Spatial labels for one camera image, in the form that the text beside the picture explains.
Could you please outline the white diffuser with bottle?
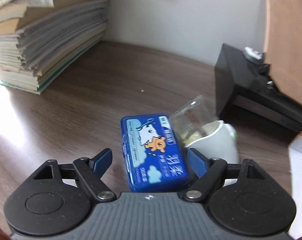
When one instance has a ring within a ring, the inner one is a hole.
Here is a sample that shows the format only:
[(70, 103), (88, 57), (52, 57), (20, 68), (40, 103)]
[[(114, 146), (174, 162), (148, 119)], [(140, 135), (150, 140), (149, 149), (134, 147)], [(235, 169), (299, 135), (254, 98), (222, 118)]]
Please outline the white diffuser with bottle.
[(169, 117), (169, 122), (184, 148), (195, 148), (207, 158), (218, 157), (238, 164), (237, 132), (220, 120), (199, 95)]

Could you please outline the stack of books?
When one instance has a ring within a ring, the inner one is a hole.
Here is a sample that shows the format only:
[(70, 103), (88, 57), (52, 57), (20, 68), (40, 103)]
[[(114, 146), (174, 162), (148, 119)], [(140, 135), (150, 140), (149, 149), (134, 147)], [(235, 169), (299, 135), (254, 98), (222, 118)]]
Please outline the stack of books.
[(108, 27), (108, 0), (0, 0), (0, 84), (35, 94)]

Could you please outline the blue tin box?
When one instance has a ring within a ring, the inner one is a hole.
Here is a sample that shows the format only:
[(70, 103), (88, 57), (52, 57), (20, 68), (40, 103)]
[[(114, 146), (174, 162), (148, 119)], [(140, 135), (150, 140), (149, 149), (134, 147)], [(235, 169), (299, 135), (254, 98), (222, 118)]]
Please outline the blue tin box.
[(188, 183), (187, 165), (166, 114), (125, 116), (121, 133), (131, 191), (178, 191)]

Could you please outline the black monitor riser shelf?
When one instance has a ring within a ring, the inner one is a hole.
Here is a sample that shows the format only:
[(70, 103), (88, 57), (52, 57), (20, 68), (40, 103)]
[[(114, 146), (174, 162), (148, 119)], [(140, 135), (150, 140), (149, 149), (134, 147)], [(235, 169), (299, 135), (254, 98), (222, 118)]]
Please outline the black monitor riser shelf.
[(302, 106), (278, 90), (268, 71), (269, 65), (254, 64), (243, 51), (224, 43), (214, 67), (216, 114), (224, 115), (230, 106), (239, 106), (301, 132)]

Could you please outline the wooden book stand board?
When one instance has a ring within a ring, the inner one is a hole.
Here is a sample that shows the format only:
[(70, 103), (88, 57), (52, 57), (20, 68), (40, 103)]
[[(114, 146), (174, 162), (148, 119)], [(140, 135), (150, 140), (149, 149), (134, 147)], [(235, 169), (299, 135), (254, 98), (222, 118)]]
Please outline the wooden book stand board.
[(266, 0), (263, 51), (278, 90), (302, 106), (302, 0)]

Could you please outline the orange white box lid tray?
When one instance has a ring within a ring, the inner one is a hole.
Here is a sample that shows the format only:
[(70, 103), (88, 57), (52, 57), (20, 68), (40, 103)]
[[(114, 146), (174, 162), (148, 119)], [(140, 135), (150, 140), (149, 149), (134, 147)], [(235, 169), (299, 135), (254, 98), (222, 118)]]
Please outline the orange white box lid tray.
[(297, 214), (290, 228), (290, 236), (294, 239), (302, 237), (302, 132), (288, 147), (292, 177), (292, 197), (297, 206)]

